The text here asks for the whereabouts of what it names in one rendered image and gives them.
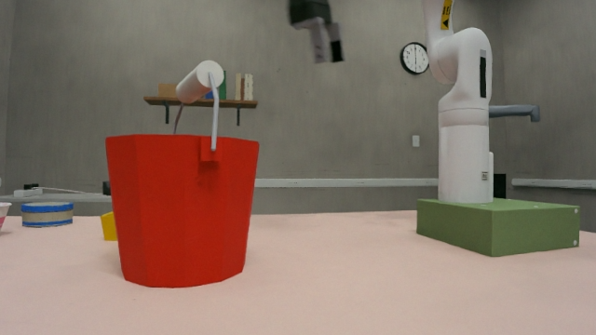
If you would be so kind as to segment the yellow shallow tray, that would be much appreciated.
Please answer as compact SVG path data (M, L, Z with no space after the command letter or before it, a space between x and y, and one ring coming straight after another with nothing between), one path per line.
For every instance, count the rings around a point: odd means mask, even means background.
M104 241L117 241L115 233L114 213L110 212L101 216Z

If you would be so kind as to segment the red pail with white handle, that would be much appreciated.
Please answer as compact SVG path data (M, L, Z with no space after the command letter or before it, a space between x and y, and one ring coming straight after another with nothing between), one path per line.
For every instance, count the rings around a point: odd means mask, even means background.
M171 135L105 139L119 257L131 283L198 287L244 268L260 145L217 137L223 80L221 66L204 60L176 87L182 103ZM175 135L184 104L210 91L211 136Z

